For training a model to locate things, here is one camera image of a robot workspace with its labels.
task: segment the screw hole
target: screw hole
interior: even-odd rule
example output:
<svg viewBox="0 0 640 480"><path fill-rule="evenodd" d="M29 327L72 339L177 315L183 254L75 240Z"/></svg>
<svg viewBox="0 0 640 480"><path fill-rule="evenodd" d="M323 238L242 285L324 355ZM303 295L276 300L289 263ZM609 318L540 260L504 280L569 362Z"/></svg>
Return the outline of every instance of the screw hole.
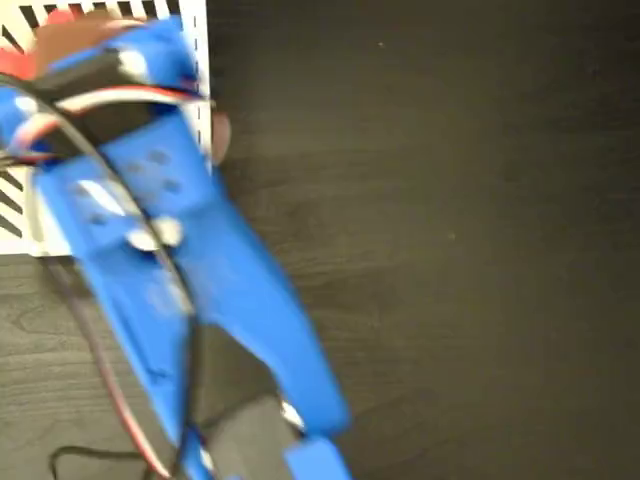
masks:
<svg viewBox="0 0 640 480"><path fill-rule="evenodd" d="M91 222L92 225L95 225L95 226L102 226L105 223L107 223L107 219L104 218L103 215L100 215L98 213L94 213L93 215L91 215L89 217L89 221Z"/></svg>
<svg viewBox="0 0 640 480"><path fill-rule="evenodd" d="M175 180L167 179L164 182L162 182L162 186L168 192L176 193L180 191L180 184Z"/></svg>
<svg viewBox="0 0 640 480"><path fill-rule="evenodd" d="M140 165L138 162L128 163L126 166L126 169L127 169L127 172L129 173L140 173L144 170L142 165Z"/></svg>
<svg viewBox="0 0 640 480"><path fill-rule="evenodd" d="M162 150L152 150L151 153L149 153L149 160L151 160L153 163L164 165L165 163L169 162L169 155L167 155Z"/></svg>

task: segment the electrical cable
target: electrical cable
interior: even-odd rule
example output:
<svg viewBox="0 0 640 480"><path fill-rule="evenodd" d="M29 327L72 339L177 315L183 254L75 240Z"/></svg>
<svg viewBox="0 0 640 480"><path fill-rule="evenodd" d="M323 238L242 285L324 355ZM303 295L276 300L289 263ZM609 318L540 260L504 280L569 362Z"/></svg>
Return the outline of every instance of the electrical cable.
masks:
<svg viewBox="0 0 640 480"><path fill-rule="evenodd" d="M201 101L202 97L187 90L151 87L147 85L123 85L117 87L100 88L90 92L58 100L58 108L67 112L79 114L87 112L101 105L126 102L152 102L166 105L179 105L188 101ZM33 109L35 105L22 102L25 110ZM19 148L27 148L39 137L51 131L57 125L57 117L51 113L40 113L37 110L28 112L31 116L16 129L12 144Z"/></svg>
<svg viewBox="0 0 640 480"><path fill-rule="evenodd" d="M168 249L161 241L159 233L154 228L152 219L141 208L141 206L135 199L133 192L126 184L126 182L121 178L109 158L98 150L95 142L91 141L90 135L87 132L84 132L78 125L76 125L74 120L64 110L56 106L54 102L49 101L36 87L31 85L29 82L12 75L0 73L0 86L6 86L19 91L23 95L26 95L30 99L36 101L39 107L45 110L46 113L55 116L59 127L69 138L69 140L72 141L81 152L97 161L109 180L115 182L116 184L119 184L121 190L120 194L123 197L122 200L130 206L131 213L137 218L137 220L140 221L140 223L143 224L146 232L153 239L154 243L157 246L154 254L169 273L171 279L170 286L173 287L170 288L170 291L175 292L176 302L180 307L183 315L187 318L188 322L186 349L188 354L185 362L187 364L187 385L184 392L184 412L175 457L171 469L168 470L169 476L166 477L173 478L181 469L182 457L184 455L184 450L186 448L188 440L188 432L191 425L191 417L195 403L194 383L197 379L198 367L200 364L200 335L197 334L200 322L198 321L196 315L196 308L191 298L190 289L188 287L186 279L184 278L180 268L171 258ZM101 371L101 374L104 374L104 369L99 368L99 370ZM123 421L126 422L126 415L123 415L123 412L120 410L119 413ZM144 437L144 434L142 432L136 432L135 429L132 428L132 424L130 423L126 424L126 426L128 427L129 434L134 440L134 443L136 443L136 446L138 447L140 452L143 455L150 454L150 452L146 449L146 447L150 447L150 445L145 446L143 442L143 440L146 438ZM137 433L142 433L142 437L137 436ZM150 457L145 456L145 459L149 462ZM161 475L164 473L162 469L157 468L159 467L158 465L154 465L153 463L151 463L151 465L156 467L154 468L156 473L159 473Z"/></svg>

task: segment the black and white calibration pattern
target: black and white calibration pattern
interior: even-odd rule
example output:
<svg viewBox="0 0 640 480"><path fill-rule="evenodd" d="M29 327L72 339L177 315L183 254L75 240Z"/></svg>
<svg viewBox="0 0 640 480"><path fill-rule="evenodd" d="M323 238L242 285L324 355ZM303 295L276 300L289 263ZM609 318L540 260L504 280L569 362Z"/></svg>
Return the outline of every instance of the black and white calibration pattern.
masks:
<svg viewBox="0 0 640 480"><path fill-rule="evenodd" d="M0 48L18 52L24 52L29 48L33 40L33 30L43 25L47 15L56 8L75 8L85 13L97 9L108 9L117 16L146 19L181 15L179 0L105 2L0 0L0 3L0 20L2 21ZM16 169L0 172L0 254L20 253L15 246L22 239L25 230L23 205L27 178L25 172Z"/></svg>

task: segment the black cable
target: black cable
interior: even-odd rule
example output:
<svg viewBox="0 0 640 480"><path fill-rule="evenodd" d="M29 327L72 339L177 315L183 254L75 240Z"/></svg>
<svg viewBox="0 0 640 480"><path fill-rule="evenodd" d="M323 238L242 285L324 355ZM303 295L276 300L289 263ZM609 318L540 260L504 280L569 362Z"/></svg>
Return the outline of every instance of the black cable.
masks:
<svg viewBox="0 0 640 480"><path fill-rule="evenodd" d="M118 452L113 450L100 450L96 448L81 447L75 445L66 445L56 448L49 455L49 472L53 480L58 480L58 460L61 457L87 457L96 460L108 460L118 462L140 462L144 461L144 457L139 452Z"/></svg>
<svg viewBox="0 0 640 480"><path fill-rule="evenodd" d="M96 142L93 142L90 138L91 135L88 132L83 131L83 129L81 129L75 123L70 115L68 115L62 109L58 108L55 103L47 99L46 96L44 96L42 92L40 92L31 83L12 75L0 73L0 86L10 87L21 92L23 95L26 95L27 97L30 97L32 100L36 101L39 107L41 107L47 113L56 117L61 131L78 148L78 150L96 160L103 171L106 173L108 179L120 186L122 195L125 197L124 200L128 205L131 205L133 207L133 214L138 217L138 220L140 220L140 222L144 225L145 230L154 240L154 243L156 244L156 251L154 253L160 263L169 272L171 282L177 289L177 292L179 294L178 303L188 321L188 355L186 359L187 385L185 387L182 427L178 440L178 447L176 449L174 461L170 470L171 477L175 477L176 474L181 470L182 457L184 455L184 450L187 444L189 425L195 407L194 383L198 376L198 367L200 363L200 335L197 334L199 322L196 316L196 308L193 303L186 279L184 278L179 267L171 258L168 249L164 246L159 233L152 223L151 217L142 209L138 201L135 199L132 190L122 179L109 158L98 150Z"/></svg>

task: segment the dark wooden table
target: dark wooden table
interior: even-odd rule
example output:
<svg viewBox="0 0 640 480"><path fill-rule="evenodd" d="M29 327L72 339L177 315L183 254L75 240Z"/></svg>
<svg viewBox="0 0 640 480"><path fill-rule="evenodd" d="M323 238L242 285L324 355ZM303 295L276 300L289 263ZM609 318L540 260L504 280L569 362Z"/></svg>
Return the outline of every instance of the dark wooden table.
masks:
<svg viewBox="0 0 640 480"><path fill-rule="evenodd" d="M344 386L355 478L635 478L640 8L212 3L224 173ZM62 443L128 448L37 267L0 258L0 286L0 476L47 478ZM213 337L220 404L259 382Z"/></svg>

